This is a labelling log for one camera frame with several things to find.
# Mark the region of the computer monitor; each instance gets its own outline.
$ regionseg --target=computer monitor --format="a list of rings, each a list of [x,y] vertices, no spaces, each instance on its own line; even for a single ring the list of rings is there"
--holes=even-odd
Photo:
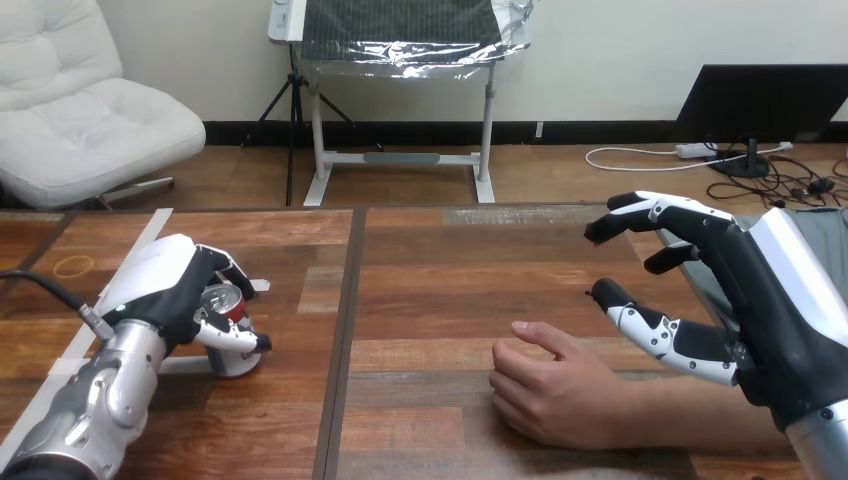
[[[746,158],[711,167],[763,177],[768,166],[757,157],[759,142],[821,132],[846,99],[848,65],[704,65],[677,117],[675,137],[747,145]]]

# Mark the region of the human arm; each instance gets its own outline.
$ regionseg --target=human arm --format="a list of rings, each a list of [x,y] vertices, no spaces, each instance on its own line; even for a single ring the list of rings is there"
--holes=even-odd
[[[503,341],[492,347],[494,406],[508,425],[540,443],[734,451],[788,445],[768,409],[751,406],[738,388],[691,377],[627,381],[550,325],[516,322],[512,332],[555,355],[543,361]]]

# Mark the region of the metal frame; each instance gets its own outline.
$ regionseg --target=metal frame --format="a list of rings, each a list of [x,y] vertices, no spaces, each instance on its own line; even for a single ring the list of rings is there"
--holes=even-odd
[[[174,177],[157,178],[156,180],[149,180],[147,182],[134,183],[119,190],[112,190],[98,195],[96,198],[100,199],[104,204],[108,206],[111,202],[114,202],[116,200],[134,197],[136,195],[141,195],[142,193],[149,192],[151,190],[173,188],[174,183]]]
[[[418,165],[457,165],[471,166],[474,170],[474,183],[477,189],[478,203],[495,203],[495,193],[489,175],[489,158],[492,147],[493,103],[495,100],[495,64],[489,68],[489,81],[486,83],[486,102],[483,110],[483,141],[480,153],[471,155],[439,155],[437,162],[420,163]],[[336,153],[324,150],[324,129],[321,118],[321,102],[318,80],[309,87],[312,97],[312,139],[315,144],[315,176],[306,194],[304,207],[320,207],[327,191],[333,165],[412,165],[413,163],[369,163],[361,153]]]

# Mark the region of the human hand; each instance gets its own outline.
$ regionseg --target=human hand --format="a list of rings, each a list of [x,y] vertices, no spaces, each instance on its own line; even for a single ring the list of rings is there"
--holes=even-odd
[[[577,339],[547,323],[515,322],[512,333],[555,355],[530,358],[498,340],[492,347],[495,409],[519,433],[550,446],[610,449],[627,446],[631,384],[618,378]]]

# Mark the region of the wrist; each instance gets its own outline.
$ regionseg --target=wrist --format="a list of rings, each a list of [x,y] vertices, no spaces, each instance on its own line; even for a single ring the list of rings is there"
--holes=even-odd
[[[643,448],[658,442],[657,409],[662,408],[657,389],[652,380],[622,382],[622,394],[614,414],[610,448]]]

